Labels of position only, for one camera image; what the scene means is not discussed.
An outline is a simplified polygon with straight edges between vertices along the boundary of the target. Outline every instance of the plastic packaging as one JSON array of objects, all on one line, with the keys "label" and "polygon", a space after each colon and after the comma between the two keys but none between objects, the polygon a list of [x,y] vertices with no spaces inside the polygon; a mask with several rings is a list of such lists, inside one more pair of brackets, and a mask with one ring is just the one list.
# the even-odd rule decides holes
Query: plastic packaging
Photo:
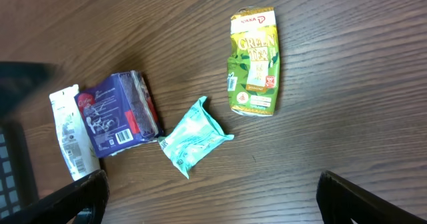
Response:
[{"label": "plastic packaging", "polygon": [[225,135],[220,125],[205,111],[200,97],[167,137],[159,137],[163,152],[187,178],[188,171],[209,152],[234,135]]},{"label": "plastic packaging", "polygon": [[113,74],[74,99],[97,157],[155,141],[163,133],[137,71]]},{"label": "plastic packaging", "polygon": [[232,16],[228,99],[240,115],[271,116],[276,106],[280,54],[273,7],[246,8]]},{"label": "plastic packaging", "polygon": [[74,96],[78,93],[79,86],[74,85],[49,96],[59,146],[74,181],[99,169],[99,160],[93,152],[79,109],[74,102]]}]

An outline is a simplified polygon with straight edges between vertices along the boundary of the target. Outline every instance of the crumpled teal wrapper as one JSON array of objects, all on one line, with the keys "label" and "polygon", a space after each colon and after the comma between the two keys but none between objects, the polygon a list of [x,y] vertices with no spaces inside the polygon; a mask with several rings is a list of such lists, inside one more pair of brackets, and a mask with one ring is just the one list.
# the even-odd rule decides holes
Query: crumpled teal wrapper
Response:
[{"label": "crumpled teal wrapper", "polygon": [[163,152],[187,178],[188,171],[202,158],[234,135],[226,135],[220,125],[206,112],[200,97],[167,137],[159,137]]}]

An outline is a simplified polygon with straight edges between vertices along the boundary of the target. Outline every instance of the brown wooden surface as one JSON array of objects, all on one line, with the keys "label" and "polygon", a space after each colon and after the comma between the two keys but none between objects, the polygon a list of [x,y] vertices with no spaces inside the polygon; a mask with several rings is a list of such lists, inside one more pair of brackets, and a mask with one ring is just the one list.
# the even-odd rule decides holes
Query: brown wooden surface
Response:
[{"label": "brown wooden surface", "polygon": [[[230,16],[274,6],[279,110],[230,111]],[[71,182],[48,94],[144,71],[166,133],[202,95],[236,135],[188,181],[157,144],[105,159],[104,223],[321,223],[329,169],[427,218],[427,0],[0,0],[0,60],[58,67],[15,112],[40,196]]]}]

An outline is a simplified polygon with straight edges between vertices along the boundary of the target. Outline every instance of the green tea packet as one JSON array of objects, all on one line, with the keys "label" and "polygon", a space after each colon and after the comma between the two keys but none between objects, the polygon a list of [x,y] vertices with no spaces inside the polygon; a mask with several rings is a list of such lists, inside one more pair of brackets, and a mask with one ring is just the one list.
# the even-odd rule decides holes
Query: green tea packet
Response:
[{"label": "green tea packet", "polygon": [[278,95],[280,54],[273,7],[246,8],[232,16],[228,99],[240,115],[271,116]]},{"label": "green tea packet", "polygon": [[167,137],[159,137],[163,152],[187,178],[188,171],[209,152],[234,135],[226,135],[206,112],[200,97]]}]

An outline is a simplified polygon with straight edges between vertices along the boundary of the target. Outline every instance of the white wrapper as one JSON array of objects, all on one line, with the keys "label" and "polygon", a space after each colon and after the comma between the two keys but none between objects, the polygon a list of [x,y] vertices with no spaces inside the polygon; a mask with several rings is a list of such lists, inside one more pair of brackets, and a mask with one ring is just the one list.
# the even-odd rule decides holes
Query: white wrapper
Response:
[{"label": "white wrapper", "polygon": [[49,96],[59,146],[74,181],[99,169],[99,159],[74,101],[78,93],[79,86],[74,85]]}]

